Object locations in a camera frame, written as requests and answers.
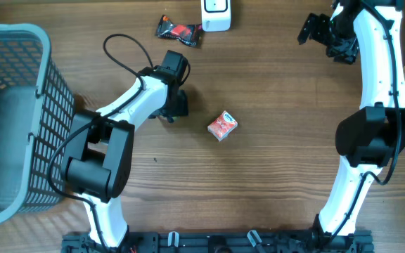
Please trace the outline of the red snack packet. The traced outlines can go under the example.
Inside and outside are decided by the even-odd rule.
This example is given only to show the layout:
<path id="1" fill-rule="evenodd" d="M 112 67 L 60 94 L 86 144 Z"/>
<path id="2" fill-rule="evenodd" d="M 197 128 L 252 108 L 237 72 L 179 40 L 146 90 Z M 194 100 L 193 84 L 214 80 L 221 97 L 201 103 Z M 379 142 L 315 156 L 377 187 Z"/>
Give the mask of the red snack packet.
<path id="1" fill-rule="evenodd" d="M 225 139 L 238 126 L 238 122 L 227 111 L 223 111 L 207 130 L 218 140 Z"/>

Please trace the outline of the black hex wrench packet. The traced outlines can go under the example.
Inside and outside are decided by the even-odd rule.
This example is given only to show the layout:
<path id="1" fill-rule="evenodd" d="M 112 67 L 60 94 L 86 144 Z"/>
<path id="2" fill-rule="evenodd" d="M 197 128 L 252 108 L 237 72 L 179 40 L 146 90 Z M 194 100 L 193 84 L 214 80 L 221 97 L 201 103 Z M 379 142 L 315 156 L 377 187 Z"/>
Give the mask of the black hex wrench packet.
<path id="1" fill-rule="evenodd" d="M 174 39 L 190 47 L 196 47 L 203 30 L 201 24 L 176 25 L 169 17 L 162 15 L 157 26 L 155 36 L 161 39 Z"/>

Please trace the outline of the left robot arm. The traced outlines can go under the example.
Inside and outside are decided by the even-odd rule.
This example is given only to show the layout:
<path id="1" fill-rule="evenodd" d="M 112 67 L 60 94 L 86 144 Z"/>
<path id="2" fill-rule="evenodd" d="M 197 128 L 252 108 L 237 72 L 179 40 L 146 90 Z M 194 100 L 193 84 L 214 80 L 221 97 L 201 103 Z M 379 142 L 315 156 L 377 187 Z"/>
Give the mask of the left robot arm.
<path id="1" fill-rule="evenodd" d="M 114 102 L 74 116 L 60 172 L 83 198 L 91 229 L 63 237 L 64 252 L 128 252 L 120 195 L 131 171 L 135 131 L 147 119 L 172 123 L 188 115 L 181 86 L 190 69 L 182 54 L 168 51 L 160 65 L 139 71 L 133 86 Z"/>

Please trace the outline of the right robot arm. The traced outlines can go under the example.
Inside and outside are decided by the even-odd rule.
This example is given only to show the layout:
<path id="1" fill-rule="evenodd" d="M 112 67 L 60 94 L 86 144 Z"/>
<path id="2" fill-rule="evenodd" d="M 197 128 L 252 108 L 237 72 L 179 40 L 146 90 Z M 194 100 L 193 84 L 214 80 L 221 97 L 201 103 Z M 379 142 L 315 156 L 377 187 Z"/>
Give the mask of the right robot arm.
<path id="1" fill-rule="evenodd" d="M 342 0 L 333 14 L 310 13 L 298 35 L 326 47 L 335 62 L 361 63 L 359 110 L 337 126 L 338 173 L 316 227 L 319 248 L 351 239 L 373 183 L 389 183 L 405 148 L 405 78 L 400 28 L 403 1 Z"/>

